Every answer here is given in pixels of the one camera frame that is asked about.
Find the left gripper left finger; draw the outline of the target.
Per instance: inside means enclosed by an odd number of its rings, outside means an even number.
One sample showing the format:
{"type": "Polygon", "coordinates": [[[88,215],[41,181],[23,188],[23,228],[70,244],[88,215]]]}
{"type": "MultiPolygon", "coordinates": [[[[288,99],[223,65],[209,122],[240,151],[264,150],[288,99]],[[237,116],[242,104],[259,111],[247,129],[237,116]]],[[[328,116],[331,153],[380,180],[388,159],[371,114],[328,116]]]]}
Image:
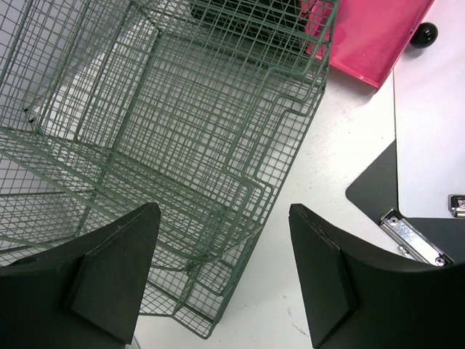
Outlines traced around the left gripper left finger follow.
{"type": "Polygon", "coordinates": [[[156,203],[1,268],[3,348],[125,348],[161,222],[156,203]]]}

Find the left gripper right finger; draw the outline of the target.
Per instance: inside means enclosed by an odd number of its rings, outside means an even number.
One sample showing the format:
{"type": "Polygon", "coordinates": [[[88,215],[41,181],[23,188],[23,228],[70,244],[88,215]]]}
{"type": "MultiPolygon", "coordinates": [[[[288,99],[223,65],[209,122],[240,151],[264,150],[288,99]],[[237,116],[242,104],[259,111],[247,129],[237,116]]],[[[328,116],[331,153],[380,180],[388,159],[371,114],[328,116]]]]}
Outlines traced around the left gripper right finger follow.
{"type": "Polygon", "coordinates": [[[388,252],[302,204],[288,222],[314,348],[462,348],[464,266],[388,252]]]}

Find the black clipboard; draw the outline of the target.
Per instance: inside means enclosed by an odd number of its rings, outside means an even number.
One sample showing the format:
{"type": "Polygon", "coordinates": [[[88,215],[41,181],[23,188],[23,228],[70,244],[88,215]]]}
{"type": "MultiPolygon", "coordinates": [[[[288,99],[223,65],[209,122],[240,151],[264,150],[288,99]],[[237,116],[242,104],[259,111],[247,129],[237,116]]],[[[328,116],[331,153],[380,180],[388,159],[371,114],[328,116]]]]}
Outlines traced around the black clipboard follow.
{"type": "MultiPolygon", "coordinates": [[[[346,190],[346,197],[376,224],[399,209],[397,143],[392,142],[346,190]]],[[[464,219],[406,217],[406,220],[455,264],[464,263],[464,219]]]]}

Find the white clipboard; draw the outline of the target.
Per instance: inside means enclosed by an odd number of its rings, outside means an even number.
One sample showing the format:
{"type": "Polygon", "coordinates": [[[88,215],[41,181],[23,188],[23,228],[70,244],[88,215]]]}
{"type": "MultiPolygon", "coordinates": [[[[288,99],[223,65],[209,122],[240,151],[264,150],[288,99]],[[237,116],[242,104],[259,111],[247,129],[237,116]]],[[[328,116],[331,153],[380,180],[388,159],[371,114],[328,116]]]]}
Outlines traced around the white clipboard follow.
{"type": "Polygon", "coordinates": [[[394,68],[399,208],[451,219],[449,197],[464,194],[464,2],[435,1],[425,20],[436,42],[394,68]]]}

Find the pink drawer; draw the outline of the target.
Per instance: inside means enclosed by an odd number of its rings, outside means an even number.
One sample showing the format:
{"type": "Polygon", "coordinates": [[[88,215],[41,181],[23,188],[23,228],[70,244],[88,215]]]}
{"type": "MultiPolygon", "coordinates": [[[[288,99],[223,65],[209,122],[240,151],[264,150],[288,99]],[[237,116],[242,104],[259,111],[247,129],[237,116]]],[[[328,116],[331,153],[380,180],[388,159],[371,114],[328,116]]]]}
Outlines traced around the pink drawer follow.
{"type": "Polygon", "coordinates": [[[300,1],[304,32],[332,43],[329,64],[379,89],[432,1],[300,1]]]}

